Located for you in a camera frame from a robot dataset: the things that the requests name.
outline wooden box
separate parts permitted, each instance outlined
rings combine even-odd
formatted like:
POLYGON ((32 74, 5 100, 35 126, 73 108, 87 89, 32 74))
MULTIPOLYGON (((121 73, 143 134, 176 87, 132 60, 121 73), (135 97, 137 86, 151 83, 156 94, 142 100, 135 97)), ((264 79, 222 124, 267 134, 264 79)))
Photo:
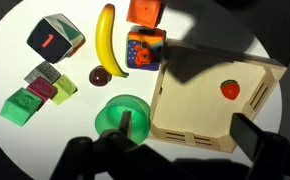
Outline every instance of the wooden box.
POLYGON ((150 139, 233 152, 234 112, 253 120, 286 71, 270 58, 237 54, 168 39, 151 104, 150 139), (235 80, 235 100, 220 86, 235 80))

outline yellow banana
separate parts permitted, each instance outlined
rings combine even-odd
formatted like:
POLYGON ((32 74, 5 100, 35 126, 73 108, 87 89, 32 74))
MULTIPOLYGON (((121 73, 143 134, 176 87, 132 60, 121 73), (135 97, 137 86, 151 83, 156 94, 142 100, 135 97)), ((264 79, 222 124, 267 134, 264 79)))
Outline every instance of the yellow banana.
POLYGON ((113 76, 127 77, 128 73, 124 72, 116 61, 113 45, 112 33, 115 19, 115 6, 106 4, 100 13, 96 26, 96 52, 99 61, 107 72, 113 76))

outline white surface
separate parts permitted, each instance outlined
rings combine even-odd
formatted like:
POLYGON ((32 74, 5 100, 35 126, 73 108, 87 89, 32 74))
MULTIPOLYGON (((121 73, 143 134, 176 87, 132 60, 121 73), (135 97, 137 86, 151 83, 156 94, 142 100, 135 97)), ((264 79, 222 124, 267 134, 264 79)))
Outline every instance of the white surface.
MULTIPOLYGON (((198 18, 166 8, 158 27, 167 31, 168 38, 174 39, 182 39, 191 28, 200 27, 200 33, 193 31, 189 33, 192 36, 196 33, 200 35, 197 38, 191 38, 192 41, 234 51, 242 47, 239 44, 231 46, 230 42, 224 45, 224 42, 220 41, 222 37, 235 34, 252 36, 245 27, 214 2, 197 3, 201 8, 198 18)), ((1 20, 0 110, 5 99, 20 87, 27 86, 23 78, 43 61, 26 44, 29 33, 42 17, 63 13, 86 37, 85 45, 73 57, 54 66, 77 85, 76 94, 59 106, 48 101, 22 128, 0 117, 0 147, 34 179, 50 177, 63 148, 71 138, 76 136, 89 136, 94 140, 98 138, 94 128, 94 118, 110 98, 119 94, 133 94, 150 104, 157 72, 127 69, 124 63, 126 35, 133 25, 125 21, 128 6, 128 0, 25 0, 1 20), (98 15, 108 2, 116 6, 113 32, 114 52, 119 64, 130 73, 130 76, 127 79, 113 77, 107 86, 97 88, 90 85, 88 75, 94 67, 99 65, 95 52, 94 34, 98 15)), ((244 43, 244 38, 240 38, 237 42, 244 43)), ((246 52, 267 56, 257 39, 253 38, 248 44, 251 45, 245 48, 246 52)), ((281 91, 280 87, 276 86, 255 123, 263 130, 277 132, 281 119, 281 107, 281 91)), ((227 154, 151 140, 146 140, 145 143, 170 160, 177 157, 230 158, 250 165, 250 161, 239 148, 233 154, 227 154)), ((97 177, 98 179, 108 178, 106 175, 97 177)))

